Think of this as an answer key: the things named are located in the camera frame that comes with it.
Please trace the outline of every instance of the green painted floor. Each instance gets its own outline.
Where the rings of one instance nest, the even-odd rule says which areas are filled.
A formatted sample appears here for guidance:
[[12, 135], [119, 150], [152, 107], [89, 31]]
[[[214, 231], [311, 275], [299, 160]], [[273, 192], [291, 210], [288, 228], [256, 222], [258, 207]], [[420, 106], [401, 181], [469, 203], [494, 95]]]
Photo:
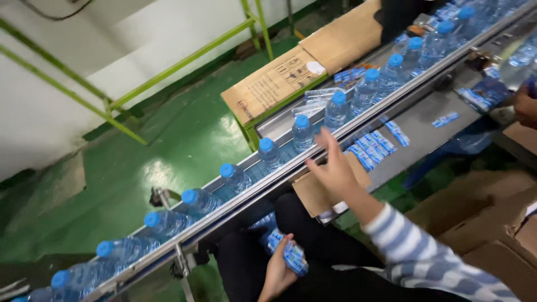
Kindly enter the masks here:
[[[308, 28], [305, 34], [314, 32]], [[297, 43], [296, 37], [278, 35], [273, 43], [275, 56]], [[218, 175], [221, 164], [248, 156], [248, 145], [220, 93], [267, 62], [264, 53], [231, 62], [169, 101], [147, 107], [138, 132], [152, 141], [149, 147], [108, 131], [80, 153], [0, 191], [0, 264], [35, 262], [51, 254], [91, 256], [100, 241], [125, 236], [142, 226], [143, 217], [152, 210], [148, 203], [152, 186], [178, 192], [198, 188]], [[411, 191], [401, 188], [403, 174], [375, 196], [407, 211], [469, 167], [516, 165], [509, 154], [492, 146], [476, 160], [444, 161]], [[351, 214], [337, 224], [361, 236]], [[189, 282], [196, 301], [227, 300], [214, 259], [195, 268]], [[179, 282], [169, 277], [168, 266], [136, 285], [129, 296], [131, 301], [184, 300]]]

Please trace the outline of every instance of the striped sleeve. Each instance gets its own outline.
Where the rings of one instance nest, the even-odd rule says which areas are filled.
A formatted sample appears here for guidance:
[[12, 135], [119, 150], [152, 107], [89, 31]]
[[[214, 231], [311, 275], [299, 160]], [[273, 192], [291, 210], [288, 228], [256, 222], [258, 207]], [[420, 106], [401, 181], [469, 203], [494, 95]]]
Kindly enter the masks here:
[[389, 204], [364, 232], [386, 257], [386, 275], [397, 285], [444, 290], [472, 301], [519, 301], [499, 279], [465, 264]]

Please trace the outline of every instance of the black cable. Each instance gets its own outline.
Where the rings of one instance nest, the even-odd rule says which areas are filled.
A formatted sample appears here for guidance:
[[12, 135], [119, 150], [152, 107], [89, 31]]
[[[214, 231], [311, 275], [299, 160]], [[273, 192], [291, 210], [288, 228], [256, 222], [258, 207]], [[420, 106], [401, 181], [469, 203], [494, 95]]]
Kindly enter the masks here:
[[37, 7], [35, 7], [32, 3], [28, 2], [28, 0], [19, 0], [22, 4], [24, 4], [27, 8], [29, 8], [30, 10], [32, 10], [34, 13], [38, 14], [39, 16], [45, 18], [45, 19], [48, 19], [48, 20], [51, 20], [51, 21], [63, 21], [65, 19], [68, 19], [68, 18], [71, 18], [72, 16], [78, 14], [79, 12], [81, 12], [84, 8], [86, 8], [86, 6], [88, 4], [90, 4], [91, 2], [93, 2], [93, 0], [88, 0], [86, 3], [84, 3], [84, 5], [82, 5], [79, 9], [77, 9], [75, 12], [67, 15], [67, 16], [64, 16], [64, 17], [55, 17], [55, 16], [49, 16], [47, 14], [45, 14], [44, 12], [42, 12], [41, 10], [39, 10]]

